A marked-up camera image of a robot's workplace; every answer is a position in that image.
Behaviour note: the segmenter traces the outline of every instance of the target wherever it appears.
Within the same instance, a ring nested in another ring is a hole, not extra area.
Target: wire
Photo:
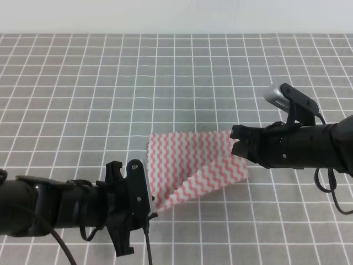
[[[318,113],[316,116],[321,120],[322,124],[326,124],[324,117],[321,115],[321,113]],[[319,170],[320,170],[320,168],[317,168],[315,170],[315,174],[314,174],[314,182],[315,182],[316,187],[318,187],[319,190],[321,190],[324,193],[331,193],[332,194],[333,202],[335,203],[337,210],[341,214],[344,214],[344,215],[353,214],[353,210],[343,211],[342,208],[340,207],[340,205],[338,204],[338,201],[336,198],[336,193],[335,193],[335,189],[337,188],[337,181],[336,181],[336,177],[335,177],[335,173],[333,172],[333,169],[332,168],[327,169],[330,189],[325,189],[324,187],[322,187],[320,180],[319,180]]]
[[[149,231],[148,231],[148,227],[149,225],[147,225],[146,227],[143,227],[143,232],[145,233],[145,237],[146,237],[146,247],[147,247],[147,256],[148,256],[148,264],[149,265],[153,265],[152,262],[152,254],[151,254],[151,245],[149,244]]]
[[[12,206],[14,208],[20,209],[21,211],[24,211],[34,217],[37,221],[39,221],[42,225],[42,227],[56,239],[60,247],[62,248],[63,252],[65,253],[66,257],[68,258],[68,261],[70,262],[71,265],[77,265],[75,259],[73,258],[71,251],[68,249],[66,246],[65,242],[61,239],[60,235],[54,230],[54,228],[42,217],[40,217],[38,214],[36,214],[34,211],[23,207],[18,204],[3,204],[4,206]]]
[[[324,120],[324,117],[322,117],[321,113],[318,113],[316,116],[321,120],[322,124],[326,124],[326,121]]]
[[[85,198],[86,198],[86,195],[87,193],[90,191],[90,189],[92,188],[92,183],[90,181],[87,181],[85,179],[73,179],[73,180],[70,180],[70,181],[67,181],[66,183],[69,183],[69,184],[74,184],[74,185],[77,185],[78,187],[82,188],[85,192],[85,194],[82,196],[82,200],[81,200],[81,207],[80,207],[80,215],[79,215],[79,231],[81,233],[81,237],[84,241],[87,241],[87,242],[90,242],[94,236],[95,236],[95,233],[97,233],[97,231],[99,230],[102,230],[104,228],[103,225],[100,225],[100,226],[97,226],[90,234],[89,236],[87,237],[87,234],[86,234],[86,229],[85,229],[85,225],[84,225],[84,212],[82,211],[82,205],[86,205],[85,202]]]

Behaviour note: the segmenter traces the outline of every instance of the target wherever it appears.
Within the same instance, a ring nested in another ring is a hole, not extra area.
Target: gray surface
[[[271,82],[313,97],[328,122],[352,114],[351,34],[156,37],[0,34],[0,166],[94,181],[127,150],[146,154],[151,132],[284,120],[262,97]],[[353,263],[353,219],[314,186],[313,170],[249,170],[249,183],[151,223],[154,264]],[[353,208],[352,179],[338,183]],[[147,264],[142,231],[131,236],[136,254],[118,259],[106,231],[90,244],[78,229],[59,233],[78,264]],[[0,242],[1,264],[67,264],[51,237]]]

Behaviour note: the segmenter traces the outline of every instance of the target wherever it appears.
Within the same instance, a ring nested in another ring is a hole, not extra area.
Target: wall
[[[353,32],[352,0],[0,0],[0,32]]]

